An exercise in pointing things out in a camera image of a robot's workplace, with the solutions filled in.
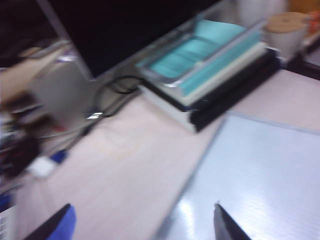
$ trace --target wooden lid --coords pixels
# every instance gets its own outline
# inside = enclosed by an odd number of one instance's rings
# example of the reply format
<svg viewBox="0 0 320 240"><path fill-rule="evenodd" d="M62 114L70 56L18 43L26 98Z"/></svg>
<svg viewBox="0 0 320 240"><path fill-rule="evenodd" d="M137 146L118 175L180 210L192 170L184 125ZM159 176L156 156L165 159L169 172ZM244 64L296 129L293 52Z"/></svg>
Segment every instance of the wooden lid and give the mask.
<svg viewBox="0 0 320 240"><path fill-rule="evenodd" d="M265 30L285 34L297 31L307 25L307 15L300 12L284 12L276 14L268 19Z"/></svg>

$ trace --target desk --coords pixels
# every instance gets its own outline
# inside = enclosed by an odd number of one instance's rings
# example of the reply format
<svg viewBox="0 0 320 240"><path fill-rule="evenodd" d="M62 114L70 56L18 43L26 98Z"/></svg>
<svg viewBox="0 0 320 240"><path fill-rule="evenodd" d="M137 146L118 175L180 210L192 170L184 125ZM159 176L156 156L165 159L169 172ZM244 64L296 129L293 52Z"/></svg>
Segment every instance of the desk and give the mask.
<svg viewBox="0 0 320 240"><path fill-rule="evenodd" d="M280 70L233 111L320 130L320 81ZM103 120L47 180L18 191L18 239L66 203L75 240L146 240L201 159L221 118L193 135L139 96Z"/></svg>

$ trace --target book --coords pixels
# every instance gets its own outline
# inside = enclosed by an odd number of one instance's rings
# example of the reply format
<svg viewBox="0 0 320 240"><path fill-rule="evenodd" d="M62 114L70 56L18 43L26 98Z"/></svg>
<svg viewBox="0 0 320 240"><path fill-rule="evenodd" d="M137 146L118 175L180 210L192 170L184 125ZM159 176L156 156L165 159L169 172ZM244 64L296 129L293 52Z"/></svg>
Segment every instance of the book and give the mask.
<svg viewBox="0 0 320 240"><path fill-rule="evenodd" d="M267 52L190 106L185 106L144 81L140 89L154 105L192 133L201 131L219 115L257 88L281 68L276 51Z"/></svg>
<svg viewBox="0 0 320 240"><path fill-rule="evenodd" d="M178 102L180 102L182 105L190 106L207 93L216 89L220 84L227 81L229 78L233 77L239 71L244 69L247 65L256 61L259 57L265 54L266 51L267 50L265 43L257 43L187 96L181 96L180 94L177 94L176 90L170 87L166 87L162 84L155 84L155 86L164 93L168 94L169 96L177 100Z"/></svg>

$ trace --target teal paper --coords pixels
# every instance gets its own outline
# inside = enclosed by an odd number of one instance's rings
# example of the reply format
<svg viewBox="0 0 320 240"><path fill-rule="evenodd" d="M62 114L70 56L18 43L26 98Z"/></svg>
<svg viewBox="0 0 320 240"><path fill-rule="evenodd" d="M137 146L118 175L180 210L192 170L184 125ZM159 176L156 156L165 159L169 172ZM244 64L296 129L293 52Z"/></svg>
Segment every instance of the teal paper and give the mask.
<svg viewBox="0 0 320 240"><path fill-rule="evenodd" d="M166 78L177 78L245 30L236 24L202 20L196 27L194 37L156 60L150 68ZM260 34L252 33L204 69L186 79L178 86L182 95L190 94L259 41Z"/></svg>

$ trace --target black monitor screen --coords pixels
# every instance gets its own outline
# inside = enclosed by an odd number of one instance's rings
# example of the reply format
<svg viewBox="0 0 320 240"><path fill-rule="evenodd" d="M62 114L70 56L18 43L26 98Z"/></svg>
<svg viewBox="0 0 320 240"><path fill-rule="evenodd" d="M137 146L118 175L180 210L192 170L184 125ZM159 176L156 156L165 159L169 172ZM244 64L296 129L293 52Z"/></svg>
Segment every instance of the black monitor screen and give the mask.
<svg viewBox="0 0 320 240"><path fill-rule="evenodd" d="M216 0L49 0L93 77Z"/></svg>

